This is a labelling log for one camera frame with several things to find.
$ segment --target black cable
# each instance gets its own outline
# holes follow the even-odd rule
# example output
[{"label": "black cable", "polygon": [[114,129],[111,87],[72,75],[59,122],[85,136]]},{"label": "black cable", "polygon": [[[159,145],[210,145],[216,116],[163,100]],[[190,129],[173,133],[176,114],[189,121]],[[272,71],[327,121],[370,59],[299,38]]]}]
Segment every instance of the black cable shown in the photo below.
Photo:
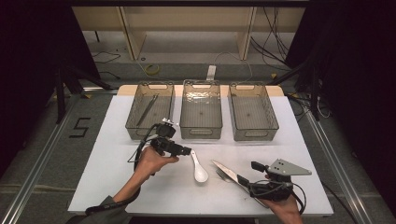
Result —
[{"label": "black cable", "polygon": [[107,74],[110,74],[111,76],[115,77],[116,79],[121,79],[120,77],[116,76],[115,74],[113,74],[111,72],[99,72],[99,73],[107,73]]},{"label": "black cable", "polygon": [[[258,46],[260,46],[260,48],[262,49],[262,60],[263,60],[267,65],[269,65],[269,64],[265,61],[264,56],[267,56],[267,57],[269,57],[269,56],[268,56],[268,55],[265,55],[265,54],[263,53],[264,51],[265,51],[266,53],[268,53],[268,54],[271,55],[271,57],[269,57],[269,58],[275,59],[275,60],[277,60],[277,61],[279,61],[279,62],[281,62],[281,63],[283,63],[283,64],[286,65],[286,63],[285,63],[285,58],[284,58],[283,55],[282,55],[282,51],[283,51],[283,53],[284,53],[285,55],[286,55],[286,52],[284,51],[284,49],[283,49],[282,46],[279,47],[279,45],[280,45],[279,43],[281,43],[281,45],[283,45],[283,46],[284,46],[284,44],[283,44],[283,42],[280,40],[280,37],[277,36],[276,31],[274,32],[274,28],[273,28],[273,27],[276,27],[276,23],[277,23],[277,9],[276,9],[276,14],[275,14],[274,23],[273,23],[272,25],[271,25],[271,22],[269,21],[269,18],[268,18],[267,15],[266,15],[266,17],[267,17],[267,21],[268,21],[268,23],[269,23],[269,25],[270,25],[270,27],[271,27],[271,32],[270,32],[269,35],[266,37],[263,46],[260,46],[260,45],[254,40],[254,38],[251,37],[251,39],[252,39]],[[272,54],[271,52],[269,52],[268,50],[265,49],[265,45],[266,45],[266,43],[267,43],[269,37],[271,36],[271,33],[274,33],[274,36],[276,37],[276,43],[277,43],[277,45],[278,45],[278,50],[279,50],[279,53],[281,54],[281,57],[282,57],[283,60],[280,60],[280,59],[277,58],[274,54]]]},{"label": "black cable", "polygon": [[300,106],[300,108],[302,109],[301,110],[301,112],[300,113],[298,113],[298,114],[294,114],[294,116],[300,116],[300,115],[302,115],[303,113],[304,113],[304,107],[303,107],[303,105],[301,104],[301,102],[299,102],[297,99],[295,99],[293,96],[291,96],[291,95],[286,95],[287,97],[288,97],[288,99],[289,100],[291,100],[291,101],[293,101],[293,102],[296,102],[299,106]]},{"label": "black cable", "polygon": [[143,147],[145,146],[145,144],[146,144],[147,141],[148,141],[149,134],[151,133],[151,131],[152,131],[154,128],[156,128],[156,127],[158,127],[158,126],[159,126],[159,124],[156,123],[156,124],[153,124],[153,125],[148,129],[146,135],[145,135],[144,138],[140,141],[140,144],[139,144],[139,146],[137,147],[136,151],[135,151],[134,154],[131,156],[131,158],[128,160],[128,162],[134,162],[134,170],[136,170],[137,164],[139,163],[140,154],[142,153],[142,149],[143,149]]},{"label": "black cable", "polygon": [[275,8],[274,8],[274,22],[273,22],[273,25],[271,25],[271,22],[270,22],[270,20],[269,20],[269,18],[268,18],[267,12],[265,11],[265,7],[263,8],[263,10],[264,10],[265,17],[266,17],[266,19],[267,19],[267,21],[268,21],[268,24],[270,25],[271,33],[273,33],[273,34],[274,34],[274,37],[276,38],[276,42],[277,42],[277,44],[278,44],[278,49],[279,49],[279,47],[281,48],[281,49],[279,49],[279,53],[282,54],[281,51],[283,51],[283,53],[286,55],[286,52],[285,52],[284,49],[286,49],[286,50],[289,50],[289,49],[285,46],[285,44],[283,43],[282,39],[280,38],[280,35],[279,35],[278,32],[277,32],[277,26],[278,26],[278,19],[277,19],[278,7],[275,7]]},{"label": "black cable", "polygon": [[304,195],[304,203],[303,203],[303,202],[301,201],[301,199],[297,196],[297,194],[294,193],[293,190],[291,191],[291,195],[294,196],[294,198],[297,200],[297,202],[298,202],[298,203],[300,204],[300,206],[301,206],[301,208],[300,208],[300,215],[302,215],[303,212],[304,212],[304,210],[305,210],[305,208],[306,208],[306,195],[305,195],[305,192],[304,192],[303,188],[301,188],[298,184],[294,184],[294,183],[291,183],[291,184],[297,186],[297,187],[301,190],[301,192],[303,193],[303,195]]},{"label": "black cable", "polygon": [[105,52],[105,51],[101,51],[101,52],[99,52],[99,53],[97,53],[97,54],[95,54],[95,55],[92,55],[92,57],[94,58],[94,57],[96,57],[96,56],[98,56],[99,54],[102,54],[102,53],[106,53],[106,54],[110,54],[110,55],[115,55],[115,56],[117,56],[117,57],[115,57],[115,58],[113,58],[113,59],[110,59],[110,60],[108,60],[108,61],[105,61],[105,62],[96,62],[96,63],[109,63],[109,62],[114,61],[114,60],[118,59],[119,57],[121,57],[120,54],[109,53],[109,52]]},{"label": "black cable", "polygon": [[306,110],[305,113],[299,118],[297,119],[297,123],[300,122],[300,120],[309,112],[310,110]]},{"label": "black cable", "polygon": [[277,191],[278,189],[281,189],[281,188],[284,187],[281,183],[278,183],[278,182],[275,182],[275,181],[271,181],[271,180],[259,180],[259,181],[256,181],[254,184],[258,184],[258,183],[260,183],[260,182],[262,182],[262,181],[271,182],[271,183],[276,183],[276,184],[280,184],[280,185],[279,185],[278,187],[274,188],[274,189],[271,189],[271,190],[265,192],[265,193],[256,193],[256,192],[254,192],[254,190],[252,189],[251,192],[253,193],[253,196],[254,196],[255,198],[260,198],[260,196],[264,196],[264,195],[270,194],[270,193],[272,193],[272,192],[274,192],[274,191]]},{"label": "black cable", "polygon": [[349,216],[352,218],[353,222],[358,224],[358,220],[355,218],[355,216],[353,216],[353,214],[349,211],[349,209],[347,208],[347,206],[341,201],[341,199],[335,194],[334,191],[332,191],[332,189],[329,188],[329,186],[327,186],[323,181],[320,180],[320,183],[323,185],[323,187],[325,187],[334,197],[335,199],[344,207],[344,209],[347,211],[347,213],[349,214]]},{"label": "black cable", "polygon": [[308,99],[308,98],[301,98],[301,97],[295,97],[295,96],[293,96],[293,97],[294,97],[294,99],[296,99],[296,100],[308,101],[308,102],[311,101],[311,99]]},{"label": "black cable", "polygon": [[303,102],[303,101],[308,101],[308,99],[298,98],[298,97],[293,96],[293,94],[287,94],[287,97],[289,99],[299,103],[300,105],[303,105],[303,106],[308,107],[308,108],[311,107],[310,104],[307,104],[307,103]]},{"label": "black cable", "polygon": [[253,40],[253,42],[250,42],[251,46],[252,46],[255,50],[257,50],[257,51],[262,55],[262,60],[264,61],[264,63],[265,63],[266,65],[268,65],[269,67],[278,69],[278,70],[287,71],[287,72],[290,71],[289,69],[284,69],[284,68],[272,66],[272,65],[269,64],[267,61],[265,61],[264,56],[267,57],[267,58],[271,58],[271,59],[277,60],[277,61],[279,61],[279,62],[285,64],[285,62],[283,62],[283,61],[281,61],[280,59],[278,59],[278,58],[277,58],[274,54],[272,54],[270,51],[268,51],[267,49],[264,49],[262,46],[260,46],[260,45],[257,43],[257,41],[256,41],[253,37],[251,37],[251,40]]}]

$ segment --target metal rail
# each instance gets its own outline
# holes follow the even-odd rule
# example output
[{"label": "metal rail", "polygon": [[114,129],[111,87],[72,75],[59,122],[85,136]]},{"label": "metal rail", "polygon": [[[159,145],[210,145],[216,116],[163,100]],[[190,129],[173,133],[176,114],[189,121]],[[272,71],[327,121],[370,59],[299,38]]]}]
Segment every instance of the metal rail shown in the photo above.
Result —
[{"label": "metal rail", "polygon": [[314,130],[315,135],[317,136],[320,145],[326,155],[327,160],[332,167],[332,170],[337,178],[338,183],[340,184],[341,190],[344,192],[346,199],[351,207],[352,213],[359,223],[373,223],[370,219],[369,214],[364,206],[359,193],[355,190],[352,182],[350,181],[347,172],[345,171],[343,165],[335,153],[332,144],[327,138],[326,133],[324,132],[320,122],[316,121],[314,116],[308,112],[307,113],[309,123],[311,124],[312,129]]},{"label": "metal rail", "polygon": [[38,179],[40,178],[44,168],[48,160],[50,159],[50,155],[52,154],[53,149],[55,149],[58,140],[64,130],[64,126],[69,120],[70,114],[73,111],[74,106],[79,100],[80,95],[73,95],[70,98],[69,103],[67,104],[66,114],[64,115],[63,120],[55,125],[54,130],[52,131],[47,144],[44,146],[43,151],[41,152],[40,156],[38,157],[37,161],[35,162],[32,171],[26,177],[25,182],[21,186],[20,191],[13,199],[12,203],[10,204],[9,208],[6,211],[5,216],[2,219],[2,224],[14,224],[17,223],[21,213],[23,211],[24,206],[27,204],[27,201],[32,194],[35,184],[37,183]]}]

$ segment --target gray floor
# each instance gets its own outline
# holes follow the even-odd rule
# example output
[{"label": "gray floor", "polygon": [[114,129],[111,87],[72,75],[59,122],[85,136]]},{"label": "gray floor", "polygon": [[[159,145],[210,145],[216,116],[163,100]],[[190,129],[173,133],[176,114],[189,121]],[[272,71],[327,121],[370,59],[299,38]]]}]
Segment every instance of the gray floor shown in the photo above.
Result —
[{"label": "gray floor", "polygon": [[[149,79],[144,75],[139,64],[129,59],[122,34],[100,32],[100,43],[96,42],[93,32],[86,32],[85,35],[92,54],[100,51],[120,54],[120,57],[111,63],[97,64],[100,72],[111,72],[120,77],[120,79],[116,79],[109,73],[101,73],[104,82],[118,87]],[[261,35],[255,34],[255,37],[263,41]],[[292,40],[292,34],[282,36],[288,44]],[[272,51],[276,52],[274,42],[270,42],[268,48],[272,48]],[[208,65],[213,63],[218,67],[216,78],[223,83],[250,77],[248,65],[250,65],[253,74],[252,80],[270,81],[271,74],[281,75],[285,73],[285,71],[279,71],[265,65],[262,56],[254,52],[254,49],[249,51],[248,64],[236,60],[229,53],[219,56],[221,52],[230,52],[232,55],[237,55],[233,34],[152,33],[147,37],[138,62],[142,65],[148,63],[159,64],[161,70],[156,77],[175,81],[181,81],[184,78],[205,78]],[[114,55],[106,55],[105,53],[101,54],[100,57],[94,57],[98,62],[105,62],[112,58],[114,58]],[[267,62],[276,66],[279,65],[271,60],[267,60]],[[295,78],[281,84],[284,92],[294,92]],[[90,82],[82,81],[82,83],[85,87],[94,86]],[[105,118],[111,97],[112,94],[110,93],[93,91],[87,97],[82,97],[77,101],[68,122],[64,126],[58,144],[50,155],[35,190],[21,213],[18,223],[65,223],[67,219],[73,216],[67,212],[67,207],[90,157],[92,146]],[[290,104],[296,114],[300,112],[301,108],[297,104],[294,102],[290,102]],[[0,180],[0,214],[3,215],[7,211],[25,178],[35,165],[35,161],[55,128],[56,116],[56,99],[52,98],[36,124],[35,131],[27,139],[26,148],[19,152]],[[70,135],[82,133],[82,130],[74,130],[78,118],[90,118],[80,123],[80,126],[89,127],[89,130],[83,138],[70,138]],[[297,116],[296,119],[299,120],[300,129],[320,179],[348,205],[346,196],[341,190],[337,178],[324,155],[323,148],[308,121],[308,116]],[[336,115],[327,119],[321,118],[320,124],[328,135],[353,186],[362,198],[371,220],[374,223],[396,223],[395,218],[361,167],[359,160],[353,157],[352,150],[337,123]],[[304,223],[353,223],[341,204],[328,190],[326,192],[333,206],[334,214],[330,217],[304,217]],[[259,221],[260,223],[279,223],[276,217],[261,217]]]}]

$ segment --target sleeve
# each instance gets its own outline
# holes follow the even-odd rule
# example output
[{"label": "sleeve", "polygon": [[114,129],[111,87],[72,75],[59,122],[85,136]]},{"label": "sleeve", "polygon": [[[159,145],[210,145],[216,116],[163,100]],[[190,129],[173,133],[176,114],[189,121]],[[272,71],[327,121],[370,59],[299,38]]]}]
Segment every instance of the sleeve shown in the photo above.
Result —
[{"label": "sleeve", "polygon": [[[113,198],[107,196],[101,204],[107,203],[114,203]],[[126,206],[94,213],[85,217],[78,224],[127,224],[132,216],[125,211],[125,207]]]}]

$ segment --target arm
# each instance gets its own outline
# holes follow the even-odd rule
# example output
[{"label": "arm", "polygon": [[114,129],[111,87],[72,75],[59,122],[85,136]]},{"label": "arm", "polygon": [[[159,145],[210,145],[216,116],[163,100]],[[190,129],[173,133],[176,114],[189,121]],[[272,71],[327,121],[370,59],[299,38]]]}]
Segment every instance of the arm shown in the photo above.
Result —
[{"label": "arm", "polygon": [[178,157],[163,157],[152,146],[146,147],[142,152],[134,174],[113,197],[114,202],[117,203],[131,198],[152,174],[160,171],[166,164],[177,161]]},{"label": "arm", "polygon": [[286,201],[273,202],[269,200],[259,199],[262,203],[271,208],[274,214],[285,224],[300,224],[301,219],[296,199],[290,195]]},{"label": "arm", "polygon": [[[131,198],[152,174],[160,171],[166,164],[177,161],[178,157],[163,157],[159,155],[153,147],[146,147],[142,151],[136,170],[129,180],[113,198],[107,197],[102,204],[118,203]],[[125,206],[97,212],[84,218],[79,224],[129,223],[130,216],[124,209]]]}]

